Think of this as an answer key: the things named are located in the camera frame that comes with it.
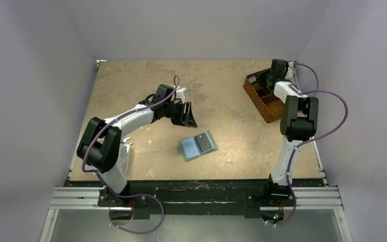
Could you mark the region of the green card holder wallet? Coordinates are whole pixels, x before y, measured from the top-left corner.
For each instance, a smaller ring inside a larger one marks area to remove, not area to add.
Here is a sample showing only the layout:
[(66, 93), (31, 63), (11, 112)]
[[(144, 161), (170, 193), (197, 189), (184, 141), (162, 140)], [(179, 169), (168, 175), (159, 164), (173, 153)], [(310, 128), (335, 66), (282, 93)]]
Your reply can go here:
[(210, 131), (202, 132), (178, 142), (177, 150), (186, 162), (218, 150), (217, 143)]

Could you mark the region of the brown woven divided basket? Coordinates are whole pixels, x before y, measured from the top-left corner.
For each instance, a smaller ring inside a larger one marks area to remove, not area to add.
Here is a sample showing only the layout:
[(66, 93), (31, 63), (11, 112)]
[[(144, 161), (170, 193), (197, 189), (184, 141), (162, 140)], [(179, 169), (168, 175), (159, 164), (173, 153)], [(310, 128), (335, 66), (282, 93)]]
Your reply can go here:
[(258, 83), (252, 84), (249, 81), (250, 78), (256, 77), (267, 70), (247, 75), (242, 86), (264, 121), (270, 124), (281, 119), (284, 103), (269, 90), (262, 88)]

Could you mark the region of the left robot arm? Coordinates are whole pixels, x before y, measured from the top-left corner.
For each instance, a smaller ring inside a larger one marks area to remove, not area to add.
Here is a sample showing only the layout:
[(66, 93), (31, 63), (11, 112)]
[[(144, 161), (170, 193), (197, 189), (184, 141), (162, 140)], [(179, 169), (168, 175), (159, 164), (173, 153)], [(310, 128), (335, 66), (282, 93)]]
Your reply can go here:
[(112, 118), (89, 120), (77, 147), (76, 154), (83, 165), (93, 167), (100, 180), (112, 190), (110, 199), (117, 206), (130, 201), (129, 185), (123, 177), (121, 160), (122, 139), (136, 129), (165, 117), (175, 126), (197, 128), (191, 103), (185, 98), (189, 87), (158, 86), (154, 94), (141, 100), (132, 109)]

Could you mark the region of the black credit card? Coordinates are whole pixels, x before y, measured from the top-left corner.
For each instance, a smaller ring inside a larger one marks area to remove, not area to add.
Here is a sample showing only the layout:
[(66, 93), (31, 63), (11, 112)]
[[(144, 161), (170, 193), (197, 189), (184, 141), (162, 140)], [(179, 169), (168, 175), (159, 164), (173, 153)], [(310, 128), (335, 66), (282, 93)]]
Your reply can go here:
[(204, 132), (195, 136), (195, 141), (202, 153), (213, 149), (213, 145), (209, 139), (208, 133)]

